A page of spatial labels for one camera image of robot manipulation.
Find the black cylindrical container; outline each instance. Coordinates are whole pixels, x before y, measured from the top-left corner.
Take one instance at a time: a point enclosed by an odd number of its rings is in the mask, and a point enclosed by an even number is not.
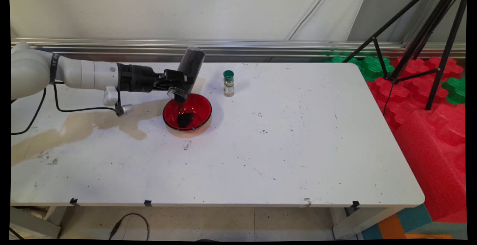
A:
[[[188,77],[193,77],[195,83],[205,56],[205,53],[201,51],[200,48],[189,47],[187,48],[184,57],[182,57],[177,70],[183,72],[184,75]],[[175,87],[170,87],[169,91],[167,91],[167,95],[178,102],[185,102],[192,91],[192,87],[194,87],[194,84],[181,84]]]

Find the power cord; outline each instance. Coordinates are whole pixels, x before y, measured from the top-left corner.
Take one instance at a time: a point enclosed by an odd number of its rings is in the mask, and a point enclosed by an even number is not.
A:
[[[54,82],[54,84],[53,84],[53,90],[55,91],[56,109],[58,109],[58,111],[61,111],[61,112],[77,112],[77,111],[85,111],[85,110],[107,109],[107,110],[112,110],[112,111],[116,112],[116,110],[114,110],[113,108],[109,108],[109,107],[92,107],[92,108],[72,109],[72,110],[60,109],[60,106],[58,105],[58,92],[56,91],[56,84],[64,84],[64,82]],[[45,96],[46,96],[46,88],[43,89],[43,97],[41,97],[41,101],[40,101],[40,104],[38,105],[38,108],[36,109],[36,113],[33,116],[33,119],[31,120],[31,122],[28,125],[28,127],[26,128],[26,130],[20,131],[19,133],[12,133],[12,135],[23,134],[23,133],[26,133],[29,130],[29,128],[31,127],[31,125],[35,121],[36,116],[38,115],[38,112],[40,111],[41,105],[43,104],[43,101],[45,100]]]
[[[77,111],[85,111],[85,110],[95,110],[95,109],[107,109],[107,110],[112,110],[116,112],[113,108],[109,107],[91,107],[91,108],[82,108],[82,109],[72,109],[72,110],[63,110],[60,109],[60,106],[58,105],[58,92],[56,91],[56,84],[64,84],[64,82],[55,82],[53,84],[53,90],[55,91],[55,103],[56,103],[56,109],[61,112],[77,112]]]
[[[388,99],[386,100],[386,104],[385,104],[385,107],[384,107],[384,109],[383,109],[383,116],[385,116],[386,106],[387,106],[387,103],[388,103],[388,101],[389,101],[389,98],[391,97],[392,87],[394,87],[394,82],[392,82],[391,89],[389,90],[389,96],[388,96]]]
[[[30,122],[30,124],[28,125],[28,127],[26,128],[26,130],[20,131],[19,133],[12,133],[12,135],[23,134],[23,133],[26,133],[26,132],[29,130],[29,128],[31,127],[31,125],[33,124],[33,122],[34,122],[35,119],[36,119],[36,115],[38,115],[38,112],[40,111],[41,105],[43,104],[43,101],[45,100],[45,95],[46,95],[46,88],[43,89],[43,97],[41,97],[40,104],[38,105],[38,108],[36,109],[35,115],[33,116],[33,119],[31,120],[31,122]]]
[[[143,220],[145,221],[146,223],[146,226],[148,228],[148,236],[146,237],[146,241],[149,240],[149,223],[148,223],[148,220],[146,220],[146,218],[144,218],[142,215],[138,214],[138,213],[128,213],[126,214],[125,216],[123,216],[117,223],[116,225],[113,227],[113,229],[111,230],[111,234],[109,236],[109,240],[111,240],[111,238],[116,234],[116,232],[118,231],[119,229],[119,226],[121,225],[121,222],[123,221],[123,219],[126,217],[126,216],[130,216],[130,215],[135,215],[135,216],[139,216],[141,218],[143,218]]]

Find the white table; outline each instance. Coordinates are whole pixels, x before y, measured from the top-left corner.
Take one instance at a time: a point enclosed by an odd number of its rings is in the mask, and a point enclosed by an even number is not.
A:
[[[137,63],[155,72],[178,63]],[[235,95],[223,95],[224,70]],[[424,194],[358,68],[349,63],[204,63],[193,92],[212,116],[167,128],[165,92],[121,93],[133,113],[59,112],[48,86],[32,128],[12,136],[12,206],[276,206],[359,210],[334,228],[361,230]],[[26,128],[42,92],[12,104]],[[63,109],[102,106],[102,91],[58,85]]]

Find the black tripod leg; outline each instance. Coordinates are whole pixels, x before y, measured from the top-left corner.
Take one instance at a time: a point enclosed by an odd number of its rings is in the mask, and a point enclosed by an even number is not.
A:
[[[439,84],[441,82],[442,74],[446,67],[447,60],[449,58],[450,50],[455,40],[455,35],[457,35],[457,31],[459,29],[460,22],[462,21],[462,16],[464,16],[465,7],[467,6],[467,0],[460,0],[459,9],[455,14],[454,23],[452,24],[452,28],[449,33],[449,38],[446,43],[446,47],[444,48],[444,52],[442,54],[441,63],[439,64],[439,68],[441,69],[436,74],[436,78],[434,79],[434,83],[432,84],[431,93],[429,94],[429,99],[427,99],[426,110],[431,110],[432,103],[434,102],[434,97],[436,97],[437,89],[439,88]]]
[[[396,69],[392,72],[391,79],[396,80],[399,78],[399,75],[401,75],[401,72],[406,67],[407,62],[410,60],[412,55],[416,53],[416,50],[421,47],[421,44],[423,43],[424,39],[430,36],[429,32],[431,32],[431,30],[433,29],[435,22],[445,14],[446,9],[450,5],[450,3],[451,0],[439,0],[431,15],[422,26],[421,30],[419,30],[419,33],[417,33],[417,36],[407,48],[407,51],[404,53],[402,59],[396,66]]]
[[[416,53],[414,54],[414,57],[413,59],[416,60],[417,57],[419,57],[419,55],[421,54],[424,46],[426,45],[426,43],[429,41],[429,38],[431,37],[431,34],[434,32],[434,30],[436,29],[437,25],[439,25],[439,23],[441,22],[442,18],[447,14],[447,12],[449,11],[449,9],[452,7],[452,5],[455,3],[455,1],[457,0],[453,0],[452,3],[447,7],[446,9],[446,12],[435,22],[434,26],[432,27],[432,29],[430,30],[428,36],[425,38],[425,41],[421,44],[421,46],[417,49]]]
[[[392,23],[394,23],[397,19],[399,19],[407,10],[409,10],[412,6],[414,6],[419,0],[411,0],[404,8],[402,8],[396,15],[394,15],[385,25],[379,28],[374,34],[370,36],[362,45],[359,46],[351,55],[349,55],[343,62],[347,63],[351,58],[353,58],[356,54],[358,54],[363,48],[373,41],[373,38],[376,38],[380,33],[383,33]]]

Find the dark granules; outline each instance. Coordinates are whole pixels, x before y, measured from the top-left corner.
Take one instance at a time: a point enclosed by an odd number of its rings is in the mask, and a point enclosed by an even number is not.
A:
[[[184,113],[177,117],[177,124],[181,128],[187,128],[194,118],[194,113]]]

